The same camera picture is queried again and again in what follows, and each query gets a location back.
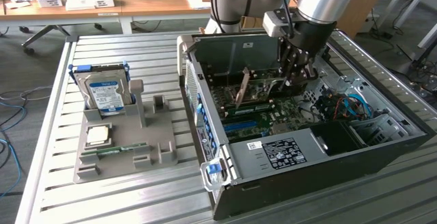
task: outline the blue cable on floor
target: blue cable on floor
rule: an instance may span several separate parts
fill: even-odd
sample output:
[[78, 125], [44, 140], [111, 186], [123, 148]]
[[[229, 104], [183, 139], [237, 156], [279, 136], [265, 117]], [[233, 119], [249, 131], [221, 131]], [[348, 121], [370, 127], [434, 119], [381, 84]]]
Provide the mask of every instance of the blue cable on floor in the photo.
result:
[[22, 171], [20, 171], [20, 165], [19, 165], [19, 158], [16, 156], [16, 152], [14, 150], [14, 147], [10, 145], [10, 143], [6, 141], [6, 140], [1, 140], [0, 139], [0, 142], [4, 143], [10, 148], [11, 148], [11, 151], [12, 151], [12, 156], [14, 156], [14, 159], [15, 159], [15, 164], [16, 164], [16, 168], [18, 168], [18, 171], [19, 171], [19, 179], [16, 180], [15, 184], [12, 185], [12, 187], [10, 187], [10, 189], [0, 195], [0, 199], [7, 195], [7, 193], [16, 187], [16, 185], [19, 184], [20, 180], [22, 180]]
[[23, 121], [23, 119], [26, 117], [26, 114], [27, 114], [27, 110], [26, 110], [26, 108], [23, 106], [19, 106], [19, 105], [10, 105], [10, 104], [4, 104], [1, 102], [0, 102], [0, 105], [20, 108], [23, 110], [22, 117], [20, 117], [19, 121], [16, 121], [10, 127], [4, 128], [4, 129], [0, 129], [0, 131], [7, 131], [10, 128], [12, 128], [15, 125], [18, 125]]

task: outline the blue pcie slot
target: blue pcie slot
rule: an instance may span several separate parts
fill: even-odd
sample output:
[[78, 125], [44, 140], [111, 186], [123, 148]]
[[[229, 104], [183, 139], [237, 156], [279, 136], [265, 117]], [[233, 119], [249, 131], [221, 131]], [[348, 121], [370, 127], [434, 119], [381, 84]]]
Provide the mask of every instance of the blue pcie slot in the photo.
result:
[[249, 121], [249, 122], [243, 122], [243, 123], [238, 123], [238, 124], [231, 124], [231, 125], [225, 125], [225, 131], [230, 132], [233, 130], [238, 130], [238, 129], [243, 129], [243, 128], [249, 128], [249, 127], [254, 127], [257, 126], [257, 122], [255, 121]]

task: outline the white cable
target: white cable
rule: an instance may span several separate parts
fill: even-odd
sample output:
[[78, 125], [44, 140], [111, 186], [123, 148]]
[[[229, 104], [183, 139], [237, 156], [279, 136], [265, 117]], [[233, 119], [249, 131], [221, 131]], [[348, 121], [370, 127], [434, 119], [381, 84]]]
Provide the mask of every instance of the white cable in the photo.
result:
[[42, 89], [47, 89], [47, 88], [52, 88], [52, 86], [42, 86], [42, 87], [36, 87], [34, 89], [30, 89], [30, 90], [26, 90], [26, 91], [8, 91], [8, 92], [4, 92], [3, 94], [7, 94], [7, 93], [18, 93], [20, 92], [20, 94], [18, 96], [14, 96], [11, 98], [6, 98], [0, 95], [0, 100], [15, 100], [15, 99], [22, 99], [22, 100], [28, 100], [28, 101], [35, 101], [35, 100], [44, 100], [47, 98], [50, 98], [50, 95], [48, 96], [44, 96], [44, 97], [39, 97], [39, 98], [26, 98], [27, 95], [30, 95], [31, 93], [34, 93], [35, 91], [38, 90], [42, 90]]

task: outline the robotic arm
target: robotic arm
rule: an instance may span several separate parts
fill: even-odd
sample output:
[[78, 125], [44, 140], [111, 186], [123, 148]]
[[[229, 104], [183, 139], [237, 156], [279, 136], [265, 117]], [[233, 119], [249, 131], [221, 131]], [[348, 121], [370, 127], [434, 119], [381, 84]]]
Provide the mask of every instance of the robotic arm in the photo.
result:
[[269, 36], [278, 37], [281, 41], [278, 61], [285, 79], [282, 87], [305, 84], [318, 77], [312, 66], [314, 57], [326, 44], [349, 1], [298, 0], [298, 7], [287, 10], [282, 0], [211, 0], [211, 21], [206, 31], [213, 33], [209, 28], [214, 25], [217, 30], [238, 32], [242, 16], [263, 15], [263, 28]]
[[269, 36], [281, 41], [278, 61], [283, 85], [300, 85], [318, 78], [312, 65], [314, 57], [326, 44], [348, 3], [349, 0], [298, 0], [298, 7], [290, 10], [291, 30], [286, 9], [265, 13], [263, 28]]

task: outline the blue hard drive label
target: blue hard drive label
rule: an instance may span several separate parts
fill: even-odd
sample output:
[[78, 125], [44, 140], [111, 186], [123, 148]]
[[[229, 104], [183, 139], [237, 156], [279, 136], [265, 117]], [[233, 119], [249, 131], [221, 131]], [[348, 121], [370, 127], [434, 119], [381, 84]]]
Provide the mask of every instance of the blue hard drive label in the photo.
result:
[[305, 155], [294, 138], [274, 141], [262, 144], [262, 146], [274, 169], [282, 169], [306, 162]]
[[99, 110], [115, 112], [123, 109], [123, 98], [118, 93], [118, 82], [95, 82], [90, 84], [90, 90]]

